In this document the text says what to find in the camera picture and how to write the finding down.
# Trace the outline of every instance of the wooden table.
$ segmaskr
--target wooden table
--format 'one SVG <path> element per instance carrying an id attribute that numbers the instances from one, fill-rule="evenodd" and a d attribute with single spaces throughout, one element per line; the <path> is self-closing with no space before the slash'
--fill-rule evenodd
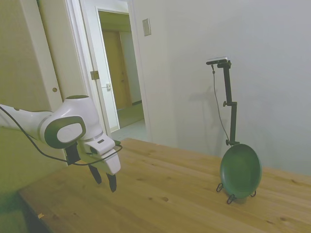
<path id="1" fill-rule="evenodd" d="M 257 195 L 226 204 L 221 159 L 122 141 L 117 191 L 69 166 L 20 194 L 53 233 L 311 233 L 311 177 L 264 169 Z"/>

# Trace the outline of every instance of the light switch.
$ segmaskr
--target light switch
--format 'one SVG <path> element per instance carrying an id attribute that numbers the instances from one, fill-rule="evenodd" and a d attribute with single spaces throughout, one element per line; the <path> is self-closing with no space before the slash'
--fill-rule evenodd
<path id="1" fill-rule="evenodd" d="M 142 21 L 142 26 L 144 28 L 145 36 L 151 35 L 150 22 L 148 18 Z"/>

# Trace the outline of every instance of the black cable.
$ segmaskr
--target black cable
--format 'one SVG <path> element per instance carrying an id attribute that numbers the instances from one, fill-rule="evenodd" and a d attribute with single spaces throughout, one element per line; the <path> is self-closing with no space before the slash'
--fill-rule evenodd
<path id="1" fill-rule="evenodd" d="M 20 128 L 20 130 L 26 135 L 26 137 L 30 140 L 30 142 L 33 144 L 33 146 L 42 154 L 44 155 L 45 157 L 48 157 L 50 159 L 55 159 L 55 160 L 58 160 L 58 161 L 61 161 L 61 162 L 66 162 L 66 163 L 69 163 L 68 160 L 65 160 L 65 159 L 59 159 L 59 158 L 56 158 L 56 157 L 53 157 L 53 156 L 50 156 L 50 155 L 47 155 L 46 153 L 44 153 L 42 150 L 40 150 L 40 148 L 36 145 L 36 143 L 30 138 L 30 136 L 26 133 L 26 131 L 21 127 L 21 125 L 14 119 L 14 117 L 11 116 L 11 114 L 9 114 L 4 108 L 2 108 L 0 106 L 0 109 L 5 113 L 7 114 L 11 119 L 12 121 L 15 122 L 15 124 Z M 88 164 L 77 164 L 77 163 L 72 163 L 73 165 L 77 165 L 77 166 L 88 166 L 88 165 L 92 165 L 92 164 L 95 164 L 95 163 L 98 163 L 98 162 L 101 162 L 109 157 L 111 157 L 112 155 L 118 153 L 123 147 L 121 145 L 117 145 L 118 147 L 120 147 L 116 152 L 113 152 L 111 155 L 103 158 L 103 159 L 99 159 L 99 160 L 96 160 L 94 162 L 91 162 L 91 163 L 88 163 Z"/>
<path id="2" fill-rule="evenodd" d="M 225 127 L 224 127 L 224 124 L 223 124 L 222 118 L 221 118 L 221 116 L 220 116 L 219 104 L 218 104 L 218 99 L 217 99 L 217 95 L 216 95 L 216 88 L 215 88 L 215 70 L 214 70 L 214 66 L 213 66 L 213 65 L 211 65 L 211 66 L 212 66 L 212 69 L 213 69 L 213 77 L 214 77 L 214 94 L 215 94 L 215 99 L 216 99 L 216 103 L 217 103 L 217 109 L 218 109 L 218 116 L 219 116 L 219 120 L 220 120 L 220 123 L 221 123 L 221 125 L 222 125 L 222 127 L 223 127 L 223 130 L 224 130 L 224 132 L 225 132 L 225 135 L 226 135 L 226 137 L 227 137 L 228 141 L 230 141 L 230 140 L 229 140 L 229 137 L 228 137 L 228 134 L 227 134 L 227 132 L 226 132 L 226 130 L 225 130 Z"/>

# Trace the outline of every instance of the floor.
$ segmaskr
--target floor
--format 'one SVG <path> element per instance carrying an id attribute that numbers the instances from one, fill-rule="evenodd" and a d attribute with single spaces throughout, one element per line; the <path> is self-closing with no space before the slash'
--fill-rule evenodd
<path id="1" fill-rule="evenodd" d="M 122 141 L 126 138 L 133 138 L 148 142 L 145 120 L 140 120 L 134 124 L 126 126 L 112 133 L 114 140 Z"/>
<path id="2" fill-rule="evenodd" d="M 118 110 L 118 118 L 120 128 L 124 128 L 128 125 L 134 124 L 140 120 L 144 119 L 144 111 L 142 109 L 142 104 L 136 104 L 128 108 Z"/>

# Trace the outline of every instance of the black metal pole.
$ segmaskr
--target black metal pole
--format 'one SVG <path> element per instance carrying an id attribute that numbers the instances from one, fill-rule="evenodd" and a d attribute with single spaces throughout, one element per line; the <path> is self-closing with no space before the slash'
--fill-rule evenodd
<path id="1" fill-rule="evenodd" d="M 237 102 L 232 102 L 231 96 L 231 83 L 230 83 L 230 73 L 229 69 L 231 68 L 231 62 L 227 61 L 224 63 L 219 63 L 217 65 L 218 68 L 224 69 L 224 77 L 225 77 L 225 95 L 227 101 L 224 102 L 224 107 L 231 106 L 231 126 L 230 126 L 230 141 L 226 140 L 227 145 L 236 145 L 239 142 L 235 141 L 235 133 L 236 133 L 236 126 L 237 126 Z"/>
<path id="2" fill-rule="evenodd" d="M 231 105 L 231 126 L 230 126 L 230 143 L 231 145 L 235 145 L 235 130 L 237 125 L 237 102 L 232 102 Z"/>
<path id="3" fill-rule="evenodd" d="M 229 69 L 230 69 L 230 67 L 224 67 L 225 94 L 227 96 L 227 103 L 231 103 L 232 102 Z"/>

